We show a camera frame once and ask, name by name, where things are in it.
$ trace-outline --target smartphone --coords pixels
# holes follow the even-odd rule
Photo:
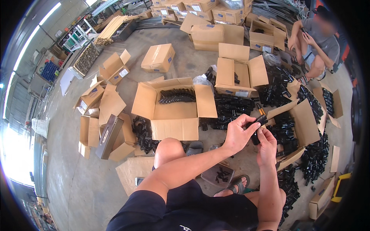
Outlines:
[[[144,178],[140,178],[140,177],[135,177],[135,185],[136,186],[139,186],[139,184],[142,182]]]

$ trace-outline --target concrete floor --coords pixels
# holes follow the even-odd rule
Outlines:
[[[172,43],[176,55],[167,73],[146,73],[141,67],[147,50],[152,45]],[[127,200],[127,195],[118,179],[115,168],[124,162],[101,160],[92,150],[90,159],[87,160],[78,152],[78,140],[80,129],[80,113],[73,111],[72,107],[79,96],[89,88],[92,78],[98,71],[98,65],[114,52],[121,54],[125,49],[131,54],[127,63],[130,73],[123,78],[117,86],[117,91],[127,104],[125,113],[131,114],[137,83],[149,81],[154,78],[165,76],[165,79],[178,77],[195,77],[203,74],[211,64],[217,63],[217,52],[195,51],[186,33],[178,29],[147,29],[135,31],[124,43],[113,43],[104,48],[104,51],[95,61],[93,67],[85,79],[74,79],[62,97],[59,80],[51,96],[51,103],[47,107],[46,117],[50,119],[47,148],[47,193],[50,199],[49,209],[56,225],[60,230],[105,230],[109,220],[117,213]],[[260,53],[251,50],[250,58]],[[344,66],[331,75],[328,74],[323,80],[332,90],[339,89],[343,104],[344,115],[339,119],[342,129],[338,129],[328,123],[326,131],[330,145],[340,146],[340,161],[338,173],[343,172],[349,162],[352,153],[352,132],[350,125],[350,105],[352,84]],[[203,132],[199,129],[199,139],[203,141],[205,150],[213,144],[224,141],[225,131],[209,129]],[[226,162],[236,170],[236,176],[248,174],[250,176],[249,188],[259,185],[259,168],[256,163],[257,148],[249,142],[247,146]],[[326,171],[315,182],[319,187],[323,179],[333,175],[329,173],[331,154],[329,156]],[[301,197],[293,205],[294,209],[286,219],[281,230],[287,230],[295,220],[308,219],[308,202],[313,196],[311,184],[304,186],[301,171],[296,172]],[[219,188],[198,179],[203,191],[207,195],[213,195]]]

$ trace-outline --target hand holding part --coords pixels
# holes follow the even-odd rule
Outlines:
[[[276,146],[277,142],[272,133],[266,128],[259,128],[257,136],[260,141],[257,154],[258,166],[274,166],[276,164]]]
[[[260,123],[253,123],[248,129],[243,129],[248,122],[253,122],[255,120],[256,118],[254,117],[241,114],[237,119],[228,124],[226,140],[222,147],[226,148],[227,150],[231,150],[231,156],[241,151],[253,133],[261,126]]]

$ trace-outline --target open cardboard box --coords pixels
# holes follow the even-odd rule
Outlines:
[[[74,105],[73,109],[78,109],[82,115],[85,115],[86,112],[92,108],[102,97],[104,93],[104,88],[101,86],[104,84],[103,81],[96,82],[92,85],[87,91],[85,91],[77,103]]]
[[[256,29],[264,30],[263,34],[254,32]],[[283,51],[285,50],[286,32],[274,25],[252,20],[249,37],[251,49],[272,53],[275,46]]]
[[[99,144],[99,120],[96,118],[81,116],[80,140],[78,151],[86,159],[90,157],[90,147],[97,147]]]
[[[269,120],[266,125],[275,125],[275,120],[273,118],[286,111],[289,111],[290,116],[295,121],[294,134],[298,140],[298,149],[287,156],[278,157],[276,159],[276,162],[280,162],[277,171],[284,169],[294,161],[298,160],[305,151],[307,145],[320,140],[315,117],[308,99],[297,104],[298,101],[299,99],[296,99],[286,105],[272,109],[268,111],[266,115]]]
[[[114,54],[104,61],[104,68],[99,66],[100,75],[106,80],[107,83],[117,85],[121,79],[123,79],[123,77],[130,72],[126,66],[126,63],[130,57],[131,55],[126,49],[121,55],[118,55],[116,52],[114,52]]]
[[[160,104],[160,92],[174,88],[193,89],[196,103]],[[131,113],[150,120],[153,140],[198,140],[199,117],[217,118],[211,87],[193,85],[190,77],[139,83]]]
[[[339,122],[337,121],[337,119],[339,117],[343,116],[342,101],[340,100],[339,90],[336,90],[335,92],[332,92],[326,84],[321,83],[321,82],[320,82],[320,84],[323,88],[325,88],[326,90],[328,90],[329,92],[331,92],[333,94],[334,117],[332,117],[331,115],[329,115],[327,113],[326,103],[325,103],[325,99],[324,99],[324,96],[323,96],[322,88],[319,87],[319,88],[312,89],[313,95],[320,102],[322,108],[325,110],[325,112],[326,112],[327,116],[329,117],[330,121],[332,122],[332,124],[334,124],[338,128],[341,128]]]
[[[215,88],[220,94],[248,97],[254,87],[269,84],[263,56],[249,60],[249,47],[219,43]],[[240,84],[234,83],[234,72]]]
[[[326,179],[308,204],[310,218],[316,220],[330,203],[334,190],[334,177]]]

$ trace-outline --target foot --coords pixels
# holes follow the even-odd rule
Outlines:
[[[246,185],[247,185],[247,178],[242,177],[242,184],[243,184],[244,187],[246,187]],[[239,193],[239,187],[238,187],[238,185],[235,184],[234,187],[236,189],[236,193]],[[214,197],[226,197],[226,196],[231,195],[231,194],[233,194],[233,191],[231,189],[225,188],[221,192],[216,193],[214,195]]]

